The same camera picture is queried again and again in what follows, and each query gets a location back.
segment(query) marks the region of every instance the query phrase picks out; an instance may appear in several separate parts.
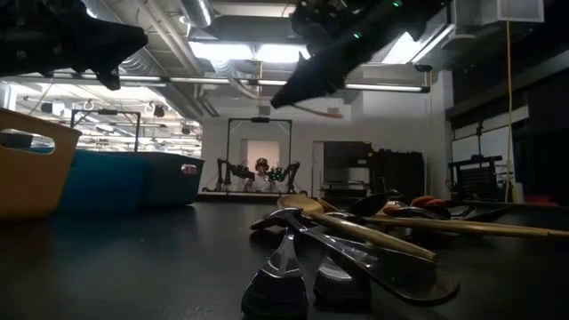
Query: blue plastic bin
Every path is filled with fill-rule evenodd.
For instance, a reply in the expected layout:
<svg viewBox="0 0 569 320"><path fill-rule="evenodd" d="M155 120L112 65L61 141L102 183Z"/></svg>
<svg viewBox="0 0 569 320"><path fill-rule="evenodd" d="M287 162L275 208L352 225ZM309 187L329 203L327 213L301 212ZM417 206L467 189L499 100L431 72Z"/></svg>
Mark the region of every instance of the blue plastic bin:
<svg viewBox="0 0 569 320"><path fill-rule="evenodd" d="M144 159L77 150L56 213L137 212L149 170Z"/></svg>
<svg viewBox="0 0 569 320"><path fill-rule="evenodd" d="M196 201L204 160L163 152L108 152L106 154L144 159L151 166L144 183L142 208L176 207Z"/></svg>

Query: metal spatula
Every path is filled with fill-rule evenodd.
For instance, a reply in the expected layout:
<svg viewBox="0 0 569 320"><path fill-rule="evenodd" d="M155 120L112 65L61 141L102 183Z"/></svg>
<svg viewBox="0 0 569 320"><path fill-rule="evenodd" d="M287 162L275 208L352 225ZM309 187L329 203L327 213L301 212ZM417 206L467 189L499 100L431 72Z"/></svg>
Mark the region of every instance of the metal spatula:
<svg viewBox="0 0 569 320"><path fill-rule="evenodd" d="M308 312L306 286L294 253L294 229L247 286L241 310L249 319L304 319Z"/></svg>

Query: yellow cable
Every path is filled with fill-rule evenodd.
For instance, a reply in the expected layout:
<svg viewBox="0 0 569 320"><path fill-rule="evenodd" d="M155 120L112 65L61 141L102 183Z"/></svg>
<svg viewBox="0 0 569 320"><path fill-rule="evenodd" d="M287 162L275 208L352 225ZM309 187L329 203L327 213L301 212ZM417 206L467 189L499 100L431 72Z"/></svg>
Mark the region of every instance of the yellow cable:
<svg viewBox="0 0 569 320"><path fill-rule="evenodd" d="M433 89L433 70L431 69L429 72L429 88L432 90ZM431 156L431 158L429 159L429 161L432 161L432 152L433 152L433 92L431 91L429 93L429 99L430 99L430 127L429 127L429 133L430 133L430 143L429 143L429 156ZM429 185L429 195L433 195L433 164L432 162L429 164L429 177L430 177L430 185Z"/></svg>
<svg viewBox="0 0 569 320"><path fill-rule="evenodd" d="M507 37L507 46L508 46L508 99L509 99L509 111L508 111L508 155L507 163L506 163L506 195L504 202L508 202L508 193L509 193L509 171L510 171L510 156L512 149L512 108L514 106L514 94L512 90L512 43L511 43L511 34L510 34L510 27L509 27L509 0L507 2L507 18L506 18L506 37Z"/></svg>

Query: table surface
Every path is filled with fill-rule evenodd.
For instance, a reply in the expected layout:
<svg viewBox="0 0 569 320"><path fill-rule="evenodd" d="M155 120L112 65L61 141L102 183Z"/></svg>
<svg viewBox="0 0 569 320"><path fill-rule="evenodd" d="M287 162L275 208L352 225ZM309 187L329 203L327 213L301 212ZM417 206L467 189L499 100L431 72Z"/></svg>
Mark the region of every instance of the table surface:
<svg viewBox="0 0 569 320"><path fill-rule="evenodd" d="M0 318L240 319L244 288L280 241L277 228L248 227L273 209L199 203L138 217L2 225ZM513 212L500 222L569 229L562 213ZM318 248L307 238L296 246L309 319L569 318L569 242L457 237L436 250L461 282L454 300L409 307L380 291L372 314L313 307Z"/></svg>

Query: orange basket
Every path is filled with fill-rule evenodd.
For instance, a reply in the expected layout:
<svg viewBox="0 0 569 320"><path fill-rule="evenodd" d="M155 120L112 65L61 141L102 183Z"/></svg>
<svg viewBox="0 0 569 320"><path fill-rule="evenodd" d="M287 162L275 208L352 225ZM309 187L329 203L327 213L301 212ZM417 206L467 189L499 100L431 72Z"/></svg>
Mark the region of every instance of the orange basket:
<svg viewBox="0 0 569 320"><path fill-rule="evenodd" d="M0 108L0 131L15 129L53 139L49 153L0 146L0 220L43 218L54 212L81 132Z"/></svg>

